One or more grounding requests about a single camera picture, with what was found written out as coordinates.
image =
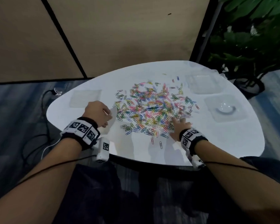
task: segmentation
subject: white table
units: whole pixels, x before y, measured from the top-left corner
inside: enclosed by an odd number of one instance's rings
[[[187,87],[185,76],[203,70],[206,70],[204,66],[190,61],[160,61],[118,69],[91,79],[56,99],[47,110],[47,118],[55,127],[63,130],[71,120],[80,117],[84,108],[70,107],[70,100],[75,90],[101,90],[99,100],[111,109],[114,102],[118,100],[115,95],[118,90],[128,90],[134,83],[170,81],[179,76],[178,83],[183,83],[184,95],[189,95],[200,107],[199,113],[193,113],[188,120],[195,128],[200,130],[210,142],[236,157],[260,156],[265,141],[258,117],[247,99],[232,83],[220,77],[220,80],[225,83],[224,90],[220,94],[234,96],[242,105],[247,117],[224,123],[218,123],[213,119],[204,100],[217,94],[193,94]],[[170,137],[168,139],[158,137],[152,145],[150,136],[141,133],[125,135],[125,131],[120,129],[122,124],[123,122],[118,121],[116,117],[109,124],[112,126],[107,135],[111,141],[110,154],[141,162],[191,166],[179,142],[174,142]],[[160,149],[158,140],[163,140],[163,149]]]

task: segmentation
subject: beige wall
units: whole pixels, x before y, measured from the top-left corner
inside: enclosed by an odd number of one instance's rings
[[[150,61],[189,60],[209,0],[48,2],[94,77]]]
[[[40,0],[0,0],[0,82],[81,77]]]

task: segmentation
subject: clear plastic tray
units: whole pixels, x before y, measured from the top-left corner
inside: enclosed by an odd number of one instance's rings
[[[242,105],[232,95],[211,96],[204,101],[216,122],[231,122],[247,118]]]
[[[194,94],[216,94],[225,88],[225,79],[216,72],[199,71],[185,76],[188,87]]]

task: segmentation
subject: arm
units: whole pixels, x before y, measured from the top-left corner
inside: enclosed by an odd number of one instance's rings
[[[93,119],[98,127],[106,127],[112,117],[110,110],[101,102],[90,102],[84,117]],[[81,145],[71,138],[62,139],[45,158],[25,177],[51,165],[77,159]],[[12,189],[0,199],[0,224],[52,223],[76,163],[71,162],[44,171]]]
[[[175,132],[173,139],[180,141],[179,134],[189,129],[190,124],[182,119],[173,120]],[[203,162],[220,162],[254,168],[246,162],[221,150],[206,140],[196,143],[194,152]],[[280,184],[257,171],[208,164],[209,170],[216,177],[233,201],[258,223],[280,223]]]

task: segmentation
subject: hand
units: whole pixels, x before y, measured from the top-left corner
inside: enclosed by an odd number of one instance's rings
[[[100,101],[93,101],[88,103],[82,117],[88,117],[94,120],[98,127],[105,128],[108,125],[107,121],[112,119],[110,114],[111,111],[104,103]]]
[[[191,123],[186,122],[185,118],[182,118],[180,121],[176,118],[172,118],[173,126],[174,126],[174,132],[170,133],[170,136],[173,138],[175,141],[179,141],[179,134],[185,129],[190,129],[191,128]]]

